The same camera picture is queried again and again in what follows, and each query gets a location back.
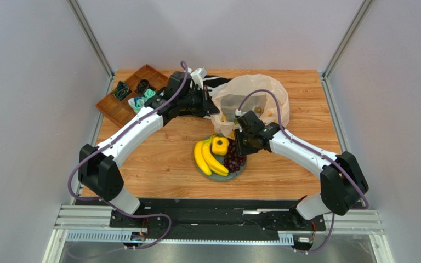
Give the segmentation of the red grape bunch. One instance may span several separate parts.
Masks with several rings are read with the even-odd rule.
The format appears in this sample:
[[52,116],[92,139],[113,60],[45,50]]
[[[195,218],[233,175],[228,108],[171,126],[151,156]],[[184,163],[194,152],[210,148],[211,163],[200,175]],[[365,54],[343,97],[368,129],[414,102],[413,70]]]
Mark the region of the red grape bunch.
[[237,154],[236,142],[234,140],[229,140],[227,153],[224,156],[224,167],[226,167],[230,173],[233,173],[239,171],[246,162],[247,156],[239,156]]

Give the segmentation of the translucent plastic bag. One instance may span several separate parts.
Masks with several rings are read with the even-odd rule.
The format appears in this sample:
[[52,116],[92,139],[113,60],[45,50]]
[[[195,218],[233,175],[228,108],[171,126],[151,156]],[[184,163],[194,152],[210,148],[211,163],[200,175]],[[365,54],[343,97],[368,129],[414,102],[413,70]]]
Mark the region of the translucent plastic bag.
[[219,114],[210,115],[216,133],[229,138],[240,126],[236,122],[235,110],[242,113],[253,111],[255,107],[264,109],[262,114],[255,113],[264,124],[278,123],[277,108],[280,109],[281,123],[285,127],[290,119],[289,95],[278,80],[262,74],[243,75],[233,78],[225,88],[212,98],[220,110]]

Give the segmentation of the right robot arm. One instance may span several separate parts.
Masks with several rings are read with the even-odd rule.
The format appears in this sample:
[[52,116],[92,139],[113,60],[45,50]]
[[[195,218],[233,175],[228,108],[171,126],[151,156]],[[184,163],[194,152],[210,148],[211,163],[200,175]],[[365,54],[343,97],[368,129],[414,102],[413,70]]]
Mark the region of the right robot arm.
[[253,111],[236,111],[240,128],[234,131],[240,156],[260,150],[286,157],[316,175],[320,192],[302,197],[289,210],[292,222],[305,223],[319,215],[345,215],[365,199],[368,183],[356,157],[325,151],[291,134],[277,123],[265,124]]

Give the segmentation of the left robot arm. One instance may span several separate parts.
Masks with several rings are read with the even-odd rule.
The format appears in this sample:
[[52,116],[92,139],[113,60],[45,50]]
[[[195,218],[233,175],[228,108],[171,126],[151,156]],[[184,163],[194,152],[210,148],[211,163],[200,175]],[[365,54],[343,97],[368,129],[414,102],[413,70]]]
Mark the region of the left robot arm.
[[134,214],[141,203],[125,188],[119,168],[145,139],[174,118],[203,118],[219,113],[203,85],[206,75],[205,68],[173,73],[165,89],[148,99],[139,113],[116,134],[98,146],[83,146],[75,168],[78,181],[98,199],[128,215]]

